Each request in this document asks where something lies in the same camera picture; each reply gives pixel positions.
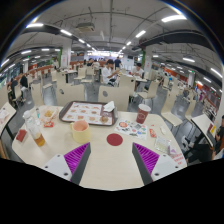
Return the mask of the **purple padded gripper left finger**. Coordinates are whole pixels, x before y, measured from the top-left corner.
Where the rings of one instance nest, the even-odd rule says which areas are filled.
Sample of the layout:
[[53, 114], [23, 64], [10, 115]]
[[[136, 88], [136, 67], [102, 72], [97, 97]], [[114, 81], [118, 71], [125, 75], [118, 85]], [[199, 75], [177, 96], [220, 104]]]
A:
[[85, 143], [65, 155], [56, 154], [43, 166], [43, 169], [79, 185], [90, 154], [91, 145]]

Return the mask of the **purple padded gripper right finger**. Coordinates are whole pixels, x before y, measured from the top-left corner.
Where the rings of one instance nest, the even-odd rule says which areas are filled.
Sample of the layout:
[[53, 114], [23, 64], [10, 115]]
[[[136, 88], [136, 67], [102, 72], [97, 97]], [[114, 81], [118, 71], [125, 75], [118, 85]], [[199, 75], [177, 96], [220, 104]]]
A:
[[145, 185], [164, 178], [181, 169], [169, 155], [159, 155], [137, 143], [133, 144], [132, 153]]

